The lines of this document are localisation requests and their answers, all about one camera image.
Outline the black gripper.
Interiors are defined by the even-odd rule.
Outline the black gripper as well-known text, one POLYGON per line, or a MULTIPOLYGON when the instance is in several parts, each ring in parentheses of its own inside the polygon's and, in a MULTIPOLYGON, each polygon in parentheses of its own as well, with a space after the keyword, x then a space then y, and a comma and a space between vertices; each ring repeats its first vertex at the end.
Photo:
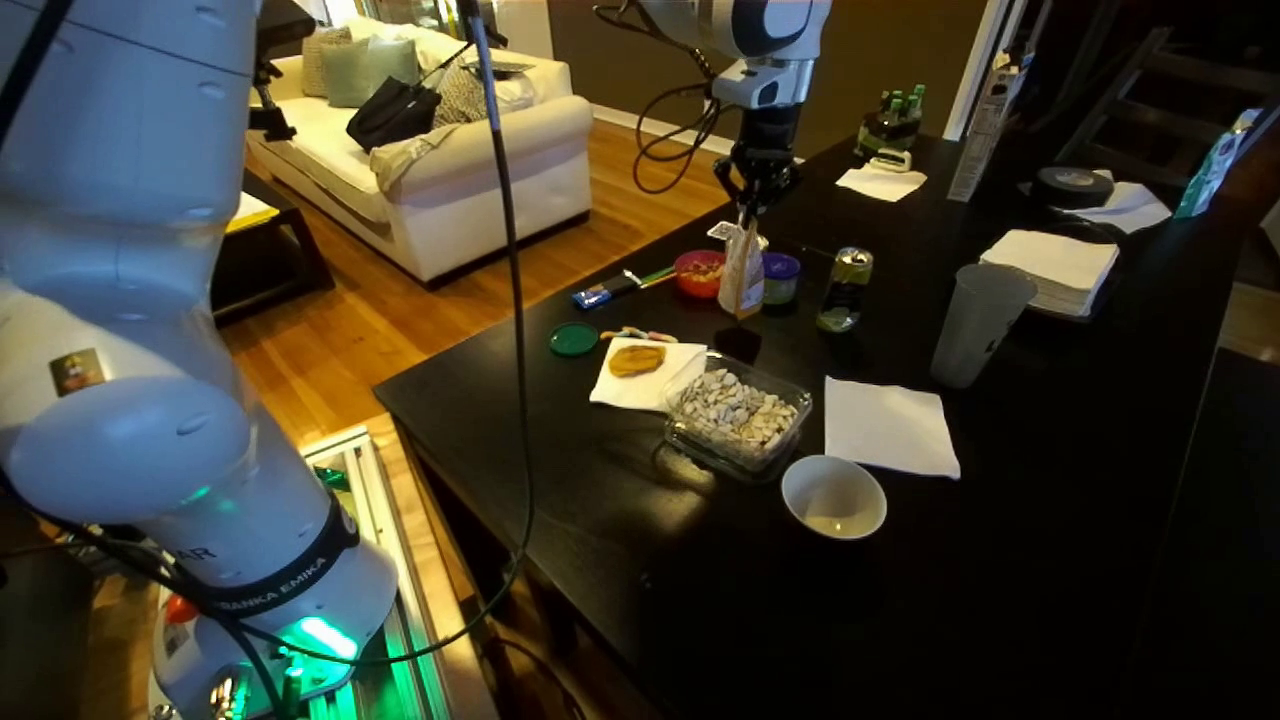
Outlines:
POLYGON ((778 208, 778 196, 794 187, 797 127, 799 127, 799 104, 745 113, 732 156, 716 163, 716 180, 730 194, 724 220, 732 227, 748 226, 745 201, 752 201, 752 227, 765 227, 769 214, 778 208))

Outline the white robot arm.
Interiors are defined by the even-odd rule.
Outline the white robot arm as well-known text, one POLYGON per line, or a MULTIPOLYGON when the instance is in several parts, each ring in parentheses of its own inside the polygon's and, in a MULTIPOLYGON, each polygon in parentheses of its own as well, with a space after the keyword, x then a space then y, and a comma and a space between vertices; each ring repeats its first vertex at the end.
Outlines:
POLYGON ((213 321, 259 0, 0 0, 6 481, 192 612, 182 720, 301 720, 352 679, 397 564, 246 394, 213 321))

